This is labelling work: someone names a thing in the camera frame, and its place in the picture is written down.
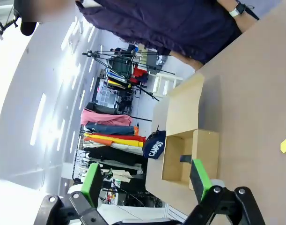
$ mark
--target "dark navy shirt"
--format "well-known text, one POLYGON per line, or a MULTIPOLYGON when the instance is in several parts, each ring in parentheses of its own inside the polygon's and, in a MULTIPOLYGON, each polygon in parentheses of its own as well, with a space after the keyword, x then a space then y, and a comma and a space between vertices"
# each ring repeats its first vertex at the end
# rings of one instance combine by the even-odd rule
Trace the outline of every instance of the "dark navy shirt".
POLYGON ((95 27, 126 41, 170 50, 208 62, 241 32, 231 15, 214 0, 95 0, 102 7, 79 10, 95 27))

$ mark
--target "open box flap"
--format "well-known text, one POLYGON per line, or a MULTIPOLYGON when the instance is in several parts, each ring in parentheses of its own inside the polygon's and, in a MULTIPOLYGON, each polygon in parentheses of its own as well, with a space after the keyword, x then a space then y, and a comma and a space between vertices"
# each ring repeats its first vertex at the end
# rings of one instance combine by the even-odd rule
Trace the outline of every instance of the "open box flap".
POLYGON ((198 108, 203 83, 203 75, 196 73, 169 92, 167 136, 198 129, 198 108))

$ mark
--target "bolt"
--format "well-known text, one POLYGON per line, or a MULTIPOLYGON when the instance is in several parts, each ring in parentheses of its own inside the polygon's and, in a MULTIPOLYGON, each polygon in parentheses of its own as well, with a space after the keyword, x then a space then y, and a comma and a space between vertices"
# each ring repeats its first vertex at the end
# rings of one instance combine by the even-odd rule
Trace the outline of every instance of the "bolt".
POLYGON ((215 187, 215 188, 213 189, 213 191, 214 191, 215 193, 219 193, 219 192, 221 191, 221 188, 215 187))
POLYGON ((243 194, 245 193, 245 190, 241 188, 241 189, 238 190, 238 193, 240 193, 241 195, 243 195, 243 194))
POLYGON ((49 199, 49 201, 52 203, 52 202, 54 202, 55 201, 55 197, 51 197, 50 199, 49 199))

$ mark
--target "brown tabletop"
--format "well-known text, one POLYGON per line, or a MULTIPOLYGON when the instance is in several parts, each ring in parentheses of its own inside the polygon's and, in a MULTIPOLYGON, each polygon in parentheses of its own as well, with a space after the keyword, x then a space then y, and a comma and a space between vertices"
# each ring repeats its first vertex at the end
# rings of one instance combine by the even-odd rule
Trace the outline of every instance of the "brown tabletop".
MULTIPOLYGON (((286 0, 198 73, 199 127, 220 133, 218 179, 249 187, 266 224, 286 224, 286 0)), ((153 130, 165 128, 168 104, 154 110, 153 130)), ((162 157, 148 161, 146 188, 189 214, 196 198, 161 180, 162 157)))

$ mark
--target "watch face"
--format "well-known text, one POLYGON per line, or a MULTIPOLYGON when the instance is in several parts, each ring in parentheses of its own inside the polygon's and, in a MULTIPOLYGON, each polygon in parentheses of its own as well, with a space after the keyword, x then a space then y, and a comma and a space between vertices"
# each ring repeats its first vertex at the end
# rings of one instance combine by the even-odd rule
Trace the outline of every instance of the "watch face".
POLYGON ((236 6, 236 9, 239 14, 242 14, 246 10, 246 5, 239 2, 236 6))

